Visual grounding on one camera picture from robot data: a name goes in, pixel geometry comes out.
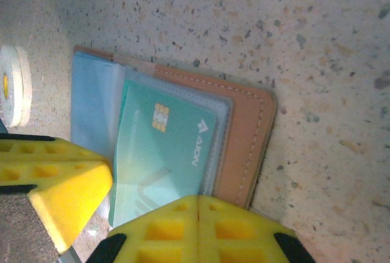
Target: speckled surface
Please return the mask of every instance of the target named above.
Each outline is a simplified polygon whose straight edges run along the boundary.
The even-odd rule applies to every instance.
[[[69,139],[75,44],[274,90],[252,203],[318,262],[390,262],[390,0],[0,0],[29,52],[31,123]]]

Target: yellow center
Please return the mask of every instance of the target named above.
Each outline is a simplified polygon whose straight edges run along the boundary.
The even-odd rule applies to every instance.
[[[2,80],[2,87],[4,89],[5,99],[8,99],[8,77],[7,77],[7,74],[5,74],[5,73],[4,73],[4,77]]]

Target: card chip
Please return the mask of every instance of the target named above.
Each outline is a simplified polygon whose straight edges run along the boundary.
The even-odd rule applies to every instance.
[[[168,123],[169,108],[163,106],[160,103],[156,103],[154,106],[153,122],[152,125],[157,130],[165,132],[166,124]]]

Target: black rubber pad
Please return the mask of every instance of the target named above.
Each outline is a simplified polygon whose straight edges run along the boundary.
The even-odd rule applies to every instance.
[[[59,254],[26,194],[34,185],[23,186],[0,186],[0,262],[53,263]]]
[[[290,263],[316,263],[296,237],[283,233],[276,233],[274,237]]]
[[[102,240],[86,263],[113,263],[125,240],[125,234],[114,234]]]
[[[7,140],[27,140],[27,141],[55,141],[55,138],[45,135],[24,135],[24,134],[10,134],[0,133],[0,139]]]

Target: wallet stitching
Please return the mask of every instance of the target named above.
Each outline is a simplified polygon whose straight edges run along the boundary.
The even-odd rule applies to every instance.
[[[241,193],[243,191],[243,186],[244,186],[244,182],[245,182],[245,179],[246,179],[246,175],[248,174],[249,163],[251,162],[253,150],[254,150],[255,145],[256,145],[257,135],[258,135],[258,132],[259,132],[259,129],[260,129],[260,124],[261,124],[261,118],[263,117],[263,104],[264,104],[263,100],[258,95],[253,94],[250,91],[244,91],[242,89],[233,88],[231,86],[218,85],[217,83],[206,82],[205,80],[194,79],[192,77],[187,77],[187,76],[184,76],[184,75],[180,75],[180,74],[176,74],[176,73],[172,73],[172,72],[168,72],[168,71],[162,71],[162,70],[159,70],[159,69],[156,69],[156,71],[162,72],[164,74],[169,74],[169,75],[181,77],[183,79],[192,80],[192,81],[195,81],[195,82],[202,82],[202,83],[205,83],[207,85],[213,85],[213,86],[218,86],[220,88],[225,88],[225,89],[231,89],[231,90],[234,90],[234,91],[238,91],[240,93],[248,94],[248,95],[250,95],[252,97],[255,97],[255,98],[257,98],[261,102],[260,117],[259,117],[259,119],[257,121],[257,128],[256,128],[256,131],[255,131],[255,134],[254,134],[254,137],[253,137],[252,147],[250,148],[249,156],[247,158],[246,165],[245,165],[244,175],[243,175],[243,178],[241,180],[241,184],[239,186],[239,191],[238,191],[238,194],[237,194],[236,204],[238,204],[239,197],[241,196]]]

